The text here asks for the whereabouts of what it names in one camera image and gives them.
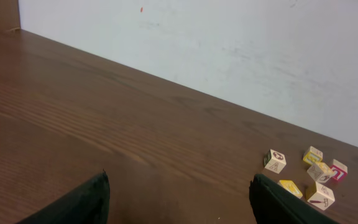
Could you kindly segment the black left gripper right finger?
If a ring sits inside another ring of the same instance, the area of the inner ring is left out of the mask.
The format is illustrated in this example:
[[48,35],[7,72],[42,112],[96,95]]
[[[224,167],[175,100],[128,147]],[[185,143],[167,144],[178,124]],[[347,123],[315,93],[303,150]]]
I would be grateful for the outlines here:
[[261,224],[337,224],[263,174],[254,175],[249,200]]

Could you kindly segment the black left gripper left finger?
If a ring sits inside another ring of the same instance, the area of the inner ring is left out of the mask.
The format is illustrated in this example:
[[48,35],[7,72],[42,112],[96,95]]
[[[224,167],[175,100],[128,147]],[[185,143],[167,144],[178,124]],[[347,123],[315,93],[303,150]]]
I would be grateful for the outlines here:
[[106,224],[109,199],[109,179],[103,171],[18,224]]

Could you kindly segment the yellow white block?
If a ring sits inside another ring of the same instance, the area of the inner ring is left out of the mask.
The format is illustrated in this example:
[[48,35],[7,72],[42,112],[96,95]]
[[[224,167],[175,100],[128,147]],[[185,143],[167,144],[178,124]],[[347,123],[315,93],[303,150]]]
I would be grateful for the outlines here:
[[315,182],[320,184],[326,183],[334,176],[332,169],[324,162],[315,162],[307,170],[307,173]]

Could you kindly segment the yellow bordered block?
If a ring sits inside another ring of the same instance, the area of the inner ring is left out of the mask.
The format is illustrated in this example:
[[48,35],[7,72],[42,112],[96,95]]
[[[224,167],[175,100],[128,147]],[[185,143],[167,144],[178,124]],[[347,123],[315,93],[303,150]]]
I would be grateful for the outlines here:
[[309,165],[313,165],[315,162],[321,162],[322,160],[323,152],[313,146],[310,146],[303,155],[303,161]]

